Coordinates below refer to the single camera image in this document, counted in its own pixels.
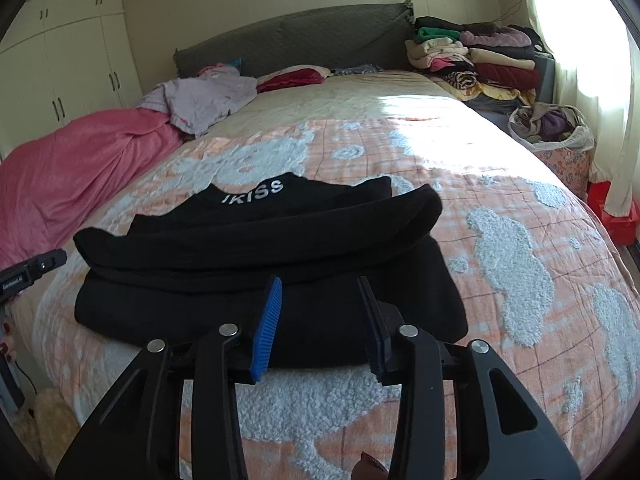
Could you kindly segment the left hand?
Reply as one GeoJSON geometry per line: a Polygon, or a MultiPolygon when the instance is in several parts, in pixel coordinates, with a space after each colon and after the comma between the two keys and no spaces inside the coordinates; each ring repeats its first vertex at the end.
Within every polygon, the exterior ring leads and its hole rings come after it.
{"type": "Polygon", "coordinates": [[[2,356],[6,358],[6,360],[11,363],[16,359],[16,351],[15,351],[15,340],[13,338],[13,325],[6,318],[1,323],[1,339],[0,339],[0,351],[2,356]]]}

